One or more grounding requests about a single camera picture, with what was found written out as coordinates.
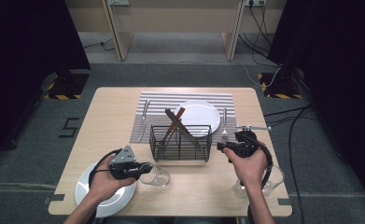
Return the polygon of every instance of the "round plate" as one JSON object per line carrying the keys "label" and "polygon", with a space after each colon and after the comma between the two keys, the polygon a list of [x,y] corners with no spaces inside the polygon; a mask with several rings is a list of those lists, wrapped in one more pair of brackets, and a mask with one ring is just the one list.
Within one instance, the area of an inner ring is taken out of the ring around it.
{"label": "round plate", "polygon": [[[211,125],[212,133],[219,127],[220,115],[218,110],[206,101],[192,100],[181,104],[175,113],[179,111],[181,107],[185,108],[185,112],[182,114],[182,123],[184,125]],[[187,127],[190,133],[195,137],[203,137],[208,135],[207,129],[191,130],[193,127]]]}
{"label": "round plate", "polygon": [[[91,170],[94,169],[95,164],[97,164],[97,162],[91,165],[77,182],[77,188],[75,191],[75,199],[77,204],[80,204],[83,198],[89,192],[89,174]],[[123,187],[116,191],[116,193],[110,199],[101,202],[97,207],[96,217],[110,217],[123,209],[133,197],[135,187],[136,183],[134,182],[130,186]]]}

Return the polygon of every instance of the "gray carpet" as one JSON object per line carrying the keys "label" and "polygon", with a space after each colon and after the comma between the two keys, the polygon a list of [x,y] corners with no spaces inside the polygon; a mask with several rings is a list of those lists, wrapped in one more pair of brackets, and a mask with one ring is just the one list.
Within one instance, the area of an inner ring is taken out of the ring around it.
{"label": "gray carpet", "polygon": [[[249,75],[273,72],[273,68],[248,66]],[[0,151],[0,183],[25,183],[35,186],[0,185],[0,223],[60,223],[65,217],[49,214],[49,197],[57,185],[63,167],[75,142],[60,138],[70,134],[63,130],[80,127],[95,90],[99,87],[252,87],[257,91],[265,115],[309,105],[306,99],[272,99],[264,97],[261,88],[247,78],[241,65],[209,64],[92,64],[90,77],[78,100],[42,100],[16,139],[18,147]],[[54,75],[44,81],[46,90]],[[267,116],[274,149],[286,175],[286,186],[292,200],[293,214],[278,217],[277,223],[301,223],[297,191],[289,166],[289,128],[300,111]],[[323,132],[316,112],[307,110],[298,119],[291,135],[291,155],[297,185],[302,197],[305,223],[365,223],[365,191],[350,166],[338,157]]]}

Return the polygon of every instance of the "person's arm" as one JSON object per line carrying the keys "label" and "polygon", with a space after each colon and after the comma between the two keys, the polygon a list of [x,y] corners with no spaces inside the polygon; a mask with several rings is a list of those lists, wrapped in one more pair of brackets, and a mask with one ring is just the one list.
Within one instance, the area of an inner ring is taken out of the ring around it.
{"label": "person's arm", "polygon": [[246,187],[246,193],[255,223],[275,223],[261,191],[261,179],[267,165],[264,152],[258,149],[248,158],[238,157],[229,148],[224,148],[223,152],[232,161],[235,173]]}
{"label": "person's arm", "polygon": [[[113,156],[108,156],[97,170],[108,170],[108,164]],[[94,213],[97,206],[104,200],[111,198],[118,189],[129,186],[135,182],[135,179],[130,177],[123,180],[115,179],[108,171],[97,172],[91,182],[91,187],[88,194],[83,198],[82,202],[66,219],[64,224],[82,224],[87,223],[89,218]]]}

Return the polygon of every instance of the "black wire basket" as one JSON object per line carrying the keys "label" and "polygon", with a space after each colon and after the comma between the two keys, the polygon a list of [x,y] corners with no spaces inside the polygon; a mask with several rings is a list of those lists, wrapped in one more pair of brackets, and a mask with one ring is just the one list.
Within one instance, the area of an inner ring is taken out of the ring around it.
{"label": "black wire basket", "polygon": [[150,128],[150,150],[155,161],[208,161],[212,144],[210,125],[186,125],[194,136],[187,137],[175,128],[167,134],[169,126]]}

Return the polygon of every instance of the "placemat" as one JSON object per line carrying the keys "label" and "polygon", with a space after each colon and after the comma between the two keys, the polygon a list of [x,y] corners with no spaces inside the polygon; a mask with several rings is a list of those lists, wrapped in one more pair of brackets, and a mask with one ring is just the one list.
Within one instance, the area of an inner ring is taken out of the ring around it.
{"label": "placemat", "polygon": [[227,124],[226,130],[228,132],[228,140],[234,141],[234,132],[237,131],[237,123],[235,119],[234,103],[231,93],[186,93],[186,92],[162,92],[162,91],[142,91],[139,103],[135,112],[135,119],[133,123],[133,131],[130,138],[130,143],[137,143],[139,128],[144,111],[146,100],[150,100],[147,108],[147,127],[144,136],[139,143],[149,144],[150,126],[151,125],[165,125],[171,124],[170,119],[165,114],[165,108],[170,108],[175,111],[181,104],[190,100],[203,100],[213,105],[219,112],[220,124],[219,127],[212,133],[213,145],[216,142],[224,142],[222,139],[223,132],[223,108],[227,108]]}

